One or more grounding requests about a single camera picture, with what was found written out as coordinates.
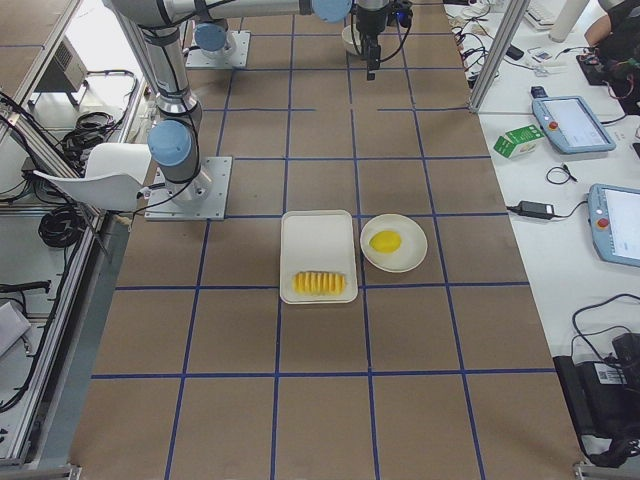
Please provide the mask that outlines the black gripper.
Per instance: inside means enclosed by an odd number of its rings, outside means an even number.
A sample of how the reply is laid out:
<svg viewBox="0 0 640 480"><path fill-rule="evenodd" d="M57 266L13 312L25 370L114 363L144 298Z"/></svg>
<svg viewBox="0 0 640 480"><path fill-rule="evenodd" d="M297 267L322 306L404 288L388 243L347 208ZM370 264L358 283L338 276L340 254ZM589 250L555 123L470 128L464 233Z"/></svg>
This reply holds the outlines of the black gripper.
<svg viewBox="0 0 640 480"><path fill-rule="evenodd" d="M376 36L394 23L409 29L412 25L413 3L406 0L357 1L356 28L363 34L362 53L366 62L366 80L373 81L380 68L380 45Z"/></svg>

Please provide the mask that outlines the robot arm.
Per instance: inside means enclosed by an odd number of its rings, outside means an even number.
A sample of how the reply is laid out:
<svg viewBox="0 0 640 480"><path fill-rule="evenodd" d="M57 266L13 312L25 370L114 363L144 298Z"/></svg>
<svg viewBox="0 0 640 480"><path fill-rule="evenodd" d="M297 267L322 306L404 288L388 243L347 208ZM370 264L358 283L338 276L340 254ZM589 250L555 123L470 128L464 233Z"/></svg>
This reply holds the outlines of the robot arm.
<svg viewBox="0 0 640 480"><path fill-rule="evenodd" d="M164 175L168 197L180 203L205 198L211 184L200 155L202 108L186 73L182 24L194 20L197 46L217 52L228 44L229 18L300 14L336 23L351 15L355 21L352 41L366 62L369 80L386 61L378 36L394 22L405 29L412 25L409 1L108 1L106 6L132 22L144 41L143 52L151 65L161 114L147 143Z"/></svg>

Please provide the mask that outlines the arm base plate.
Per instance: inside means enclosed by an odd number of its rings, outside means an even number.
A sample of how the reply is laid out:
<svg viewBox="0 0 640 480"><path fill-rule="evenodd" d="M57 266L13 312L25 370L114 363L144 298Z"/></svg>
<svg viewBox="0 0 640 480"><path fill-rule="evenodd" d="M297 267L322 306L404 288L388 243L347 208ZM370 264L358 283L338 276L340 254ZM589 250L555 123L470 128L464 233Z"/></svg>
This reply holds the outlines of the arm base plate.
<svg viewBox="0 0 640 480"><path fill-rule="evenodd" d="M232 157L205 157L199 175L184 191L181 186L167 183L157 167L153 183L164 183L164 186L151 191L151 207L144 210L144 218L148 221L223 220L232 161Z"/></svg>
<svg viewBox="0 0 640 480"><path fill-rule="evenodd" d="M251 32L222 31L209 34L204 30L194 33L186 58L191 70L232 70L246 67Z"/></svg>

